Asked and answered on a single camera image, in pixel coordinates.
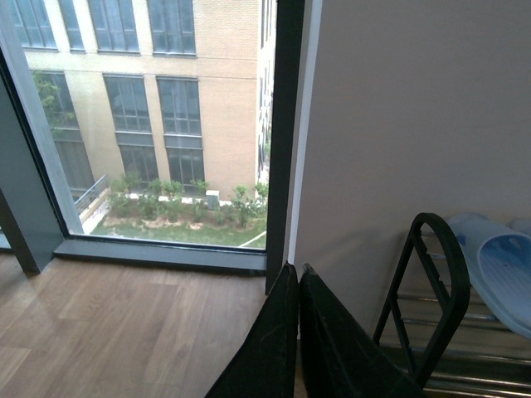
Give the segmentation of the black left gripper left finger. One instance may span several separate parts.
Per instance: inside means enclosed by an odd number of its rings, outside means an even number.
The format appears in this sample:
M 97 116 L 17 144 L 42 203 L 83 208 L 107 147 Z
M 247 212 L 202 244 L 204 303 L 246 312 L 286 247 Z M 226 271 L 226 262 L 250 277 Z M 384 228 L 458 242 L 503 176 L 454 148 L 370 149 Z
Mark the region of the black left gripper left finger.
M 295 267 L 283 265 L 246 339 L 208 397 L 292 397 L 299 321 Z

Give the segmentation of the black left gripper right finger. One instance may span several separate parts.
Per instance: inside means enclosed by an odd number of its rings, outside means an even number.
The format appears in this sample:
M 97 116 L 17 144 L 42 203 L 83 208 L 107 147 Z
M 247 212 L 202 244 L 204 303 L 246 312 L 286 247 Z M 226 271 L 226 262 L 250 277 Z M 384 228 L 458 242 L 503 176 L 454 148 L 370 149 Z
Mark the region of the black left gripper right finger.
M 300 350 L 308 397 L 427 396 L 308 264 L 300 279 Z

